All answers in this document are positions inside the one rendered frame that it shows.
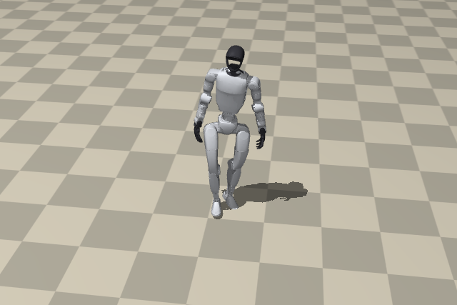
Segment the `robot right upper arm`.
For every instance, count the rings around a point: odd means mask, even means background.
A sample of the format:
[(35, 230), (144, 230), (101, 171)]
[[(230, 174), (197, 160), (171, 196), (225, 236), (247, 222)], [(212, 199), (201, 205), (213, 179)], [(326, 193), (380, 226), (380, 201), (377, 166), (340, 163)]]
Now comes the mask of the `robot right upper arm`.
[(219, 74), (219, 71), (220, 69), (209, 69), (204, 81), (204, 92), (201, 97), (202, 103), (210, 104), (212, 99), (211, 91), (214, 87), (214, 82)]

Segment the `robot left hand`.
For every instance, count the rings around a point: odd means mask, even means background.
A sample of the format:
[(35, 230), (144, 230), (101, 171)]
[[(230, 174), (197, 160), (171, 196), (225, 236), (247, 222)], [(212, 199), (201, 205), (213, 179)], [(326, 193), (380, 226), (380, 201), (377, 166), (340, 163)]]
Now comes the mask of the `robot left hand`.
[(261, 135), (261, 138), (260, 138), (258, 141), (256, 141), (256, 142), (259, 142), (259, 141), (260, 141), (258, 144), (256, 144), (256, 145), (259, 145), (259, 144), (260, 144), (259, 146), (257, 146), (257, 147), (258, 147), (257, 149), (260, 149), (260, 148), (263, 147), (263, 143), (264, 143), (264, 141), (265, 141), (265, 133), (266, 133), (265, 128), (260, 128), (259, 134)]

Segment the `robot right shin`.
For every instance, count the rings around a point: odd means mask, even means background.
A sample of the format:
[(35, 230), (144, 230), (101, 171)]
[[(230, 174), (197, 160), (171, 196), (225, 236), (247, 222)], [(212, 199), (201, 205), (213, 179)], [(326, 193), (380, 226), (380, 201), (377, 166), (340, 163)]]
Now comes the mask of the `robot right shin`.
[(209, 183), (210, 183), (211, 191), (214, 195), (214, 202), (216, 201), (216, 199), (219, 202), (219, 185), (220, 185), (219, 176), (209, 173)]

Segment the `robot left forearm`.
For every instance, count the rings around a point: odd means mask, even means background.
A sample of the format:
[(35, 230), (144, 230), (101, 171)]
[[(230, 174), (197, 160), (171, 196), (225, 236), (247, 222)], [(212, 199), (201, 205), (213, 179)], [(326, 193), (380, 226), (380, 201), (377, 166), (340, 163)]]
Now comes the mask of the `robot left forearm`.
[[(261, 102), (262, 103), (262, 102)], [(263, 106), (263, 104), (262, 104)], [(258, 131), (260, 132), (260, 128), (265, 128), (266, 130), (266, 122), (265, 122), (265, 117), (264, 117), (265, 113), (264, 113), (264, 107), (263, 107), (263, 111), (260, 111), (258, 113), (255, 113), (255, 116), (256, 116), (256, 123), (258, 125)]]

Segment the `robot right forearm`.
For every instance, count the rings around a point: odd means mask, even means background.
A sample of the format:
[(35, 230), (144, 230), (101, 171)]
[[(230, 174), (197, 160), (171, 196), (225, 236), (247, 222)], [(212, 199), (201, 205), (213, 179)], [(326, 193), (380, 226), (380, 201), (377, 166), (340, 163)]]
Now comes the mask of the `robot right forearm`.
[[(201, 95), (201, 97), (202, 97), (202, 95)], [(205, 114), (206, 114), (206, 109), (208, 108), (208, 104), (205, 104), (205, 103), (201, 102), (201, 97), (200, 97), (200, 100), (199, 100), (199, 105), (198, 105), (198, 109), (197, 109), (197, 112), (196, 112), (196, 117), (194, 118), (195, 124), (197, 124), (197, 121), (202, 121), (202, 123), (204, 122), (203, 120), (204, 120), (204, 117), (205, 117)]]

